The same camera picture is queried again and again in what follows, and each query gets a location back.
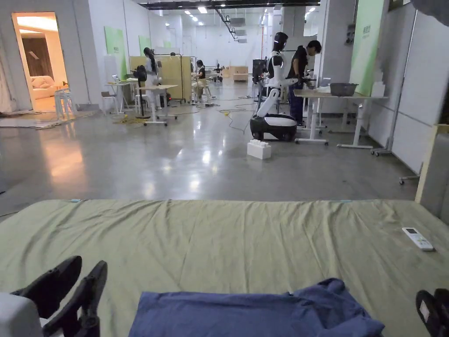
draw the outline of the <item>bed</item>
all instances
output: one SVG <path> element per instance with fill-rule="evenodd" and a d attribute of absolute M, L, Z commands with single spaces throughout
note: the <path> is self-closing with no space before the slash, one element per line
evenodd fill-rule
<path fill-rule="evenodd" d="M 421 337 L 415 294 L 449 288 L 448 242 L 447 226 L 411 201 L 50 200 L 0 223 L 0 289 L 71 255 L 83 257 L 82 275 L 103 259 L 102 336 L 123 337 L 142 291 L 284 293 L 338 277 L 385 337 Z"/>

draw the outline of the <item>blue cloth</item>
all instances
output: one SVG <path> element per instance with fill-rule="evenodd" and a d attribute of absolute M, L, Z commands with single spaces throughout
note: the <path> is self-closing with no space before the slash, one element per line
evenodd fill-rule
<path fill-rule="evenodd" d="M 290 102 L 290 116 L 292 116 L 298 124 L 303 123 L 303 102 L 304 98 L 296 97 L 293 93 L 295 89 L 302 89 L 303 83 L 295 83 L 288 87 L 288 101 Z"/>
<path fill-rule="evenodd" d="M 343 281 L 293 294 L 142 293 L 129 337 L 371 337 L 371 319 Z"/>

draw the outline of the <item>black t-shirt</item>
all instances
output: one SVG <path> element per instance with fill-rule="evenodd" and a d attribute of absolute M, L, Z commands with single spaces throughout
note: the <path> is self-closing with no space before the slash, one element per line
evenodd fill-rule
<path fill-rule="evenodd" d="M 307 50 L 303 46 L 299 46 L 298 50 L 293 55 L 293 58 L 291 59 L 291 66 L 290 66 L 290 72 L 288 73 L 287 78 L 298 78 L 295 74 L 295 69 L 293 68 L 293 61 L 295 59 L 299 60 L 299 74 L 301 77 L 304 77 L 304 71 L 306 70 L 306 66 L 308 65 L 307 60 Z"/>
<path fill-rule="evenodd" d="M 204 67 L 199 68 L 198 73 L 201 75 L 198 77 L 199 79 L 205 79 L 206 78 L 206 70 Z"/>

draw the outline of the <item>dark pants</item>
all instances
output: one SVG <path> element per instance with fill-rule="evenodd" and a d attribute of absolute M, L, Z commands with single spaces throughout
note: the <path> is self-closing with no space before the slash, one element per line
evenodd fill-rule
<path fill-rule="evenodd" d="M 288 88 L 288 100 L 290 102 L 290 116 L 292 116 L 298 124 L 303 122 L 303 102 L 304 98 L 296 97 L 293 93 L 295 89 L 302 89 L 303 83 L 295 83 Z"/>

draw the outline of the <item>person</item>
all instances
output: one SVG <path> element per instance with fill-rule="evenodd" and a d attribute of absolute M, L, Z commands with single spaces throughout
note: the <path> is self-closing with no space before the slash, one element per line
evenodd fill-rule
<path fill-rule="evenodd" d="M 206 86 L 206 69 L 204 67 L 204 63 L 201 60 L 197 61 L 198 73 L 195 75 L 196 78 L 199 79 L 198 82 L 193 82 L 192 87 L 196 88 L 196 94 L 198 100 L 201 100 L 202 89 Z"/>
<path fill-rule="evenodd" d="M 152 85 L 158 85 L 159 79 L 158 79 L 158 73 L 159 68 L 156 60 L 154 59 L 154 54 L 151 51 L 150 48 L 146 47 L 143 50 L 143 54 L 146 56 L 146 85 L 152 86 Z M 150 103 L 154 104 L 156 107 L 156 110 L 161 110 L 161 99 L 159 95 L 155 95 L 151 90 L 147 90 L 146 94 L 150 100 Z"/>
<path fill-rule="evenodd" d="M 291 59 L 290 72 L 287 78 L 297 78 L 298 82 L 288 89 L 288 100 L 290 102 L 290 115 L 295 118 L 298 126 L 303 123 L 302 97 L 296 97 L 293 90 L 302 89 L 305 83 L 304 72 L 308 65 L 308 57 L 321 53 L 321 43 L 317 40 L 310 41 L 307 47 L 299 46 Z"/>

